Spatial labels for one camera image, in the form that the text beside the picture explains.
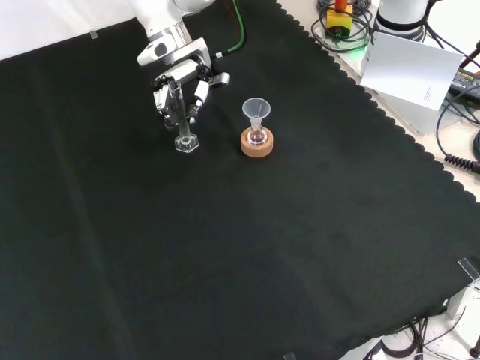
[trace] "wooden base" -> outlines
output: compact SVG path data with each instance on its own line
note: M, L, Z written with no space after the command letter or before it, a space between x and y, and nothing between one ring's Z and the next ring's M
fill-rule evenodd
M240 145L241 150L245 153L245 155L250 156L251 158L263 158L270 154L273 150L273 133L267 129L266 127L263 128L268 135L267 142L263 145L251 145L247 141L247 134L250 128L245 130L241 134L240 138Z

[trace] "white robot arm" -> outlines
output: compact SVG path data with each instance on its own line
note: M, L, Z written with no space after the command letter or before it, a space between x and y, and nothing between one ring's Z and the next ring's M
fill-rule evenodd
M381 0L375 30L420 41L431 7L440 0Z
M198 146L198 141L196 136L190 134L188 123L197 121L209 89L228 84L230 75L212 73L212 62L205 41L202 38L191 39L182 17L207 8L215 0L131 1L136 18L150 40L137 61L142 66L156 61L172 66L155 80L155 105L169 130L178 127L179 137L175 140L177 150L191 152ZM183 102L181 86L192 80L199 82L186 111L185 105L179 106L179 101ZM188 142L189 137L195 139L196 145Z

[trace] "white paper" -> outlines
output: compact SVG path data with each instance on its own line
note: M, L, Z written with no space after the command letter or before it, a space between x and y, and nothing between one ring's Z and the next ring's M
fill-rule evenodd
M438 110L463 56L380 32L373 43L360 84Z

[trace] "black cloth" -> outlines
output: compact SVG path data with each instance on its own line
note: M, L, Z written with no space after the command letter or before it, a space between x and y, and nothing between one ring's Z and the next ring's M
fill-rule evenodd
M0 64L0 358L338 359L467 284L473 197L279 5L240 2L191 156L136 20ZM212 52L239 39L224 1L186 23Z

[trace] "clear funnel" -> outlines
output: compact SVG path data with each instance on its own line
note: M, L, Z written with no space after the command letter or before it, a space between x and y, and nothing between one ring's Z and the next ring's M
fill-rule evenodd
M267 142L268 134L262 128L262 120L272 110L267 100L252 97L243 103L243 113L250 118L251 129L247 134L247 141L251 145L260 146Z

